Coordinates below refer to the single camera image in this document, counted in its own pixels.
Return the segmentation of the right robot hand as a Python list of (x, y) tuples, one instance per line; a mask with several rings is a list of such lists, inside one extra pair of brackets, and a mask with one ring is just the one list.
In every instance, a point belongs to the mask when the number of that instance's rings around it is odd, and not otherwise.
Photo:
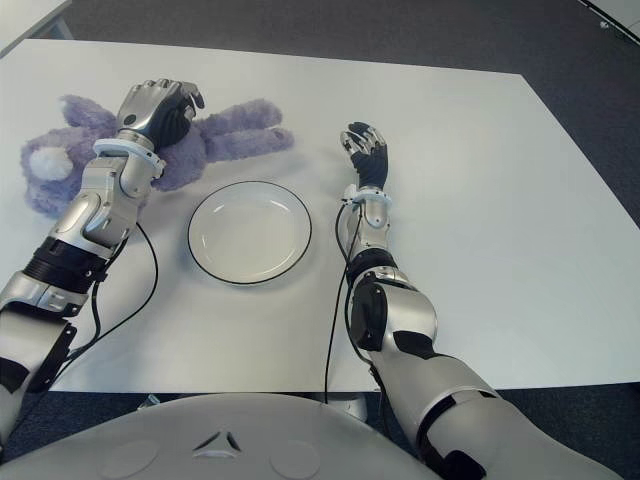
[(388, 175), (388, 148), (381, 133), (364, 122), (350, 123), (340, 143), (358, 175), (358, 187), (383, 189)]

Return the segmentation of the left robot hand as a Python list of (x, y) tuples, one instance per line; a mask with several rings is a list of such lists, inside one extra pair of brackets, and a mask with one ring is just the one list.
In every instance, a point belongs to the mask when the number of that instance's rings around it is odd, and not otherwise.
[(198, 109), (205, 106), (198, 87), (161, 78), (134, 85), (117, 114), (119, 139), (158, 151), (181, 141)]

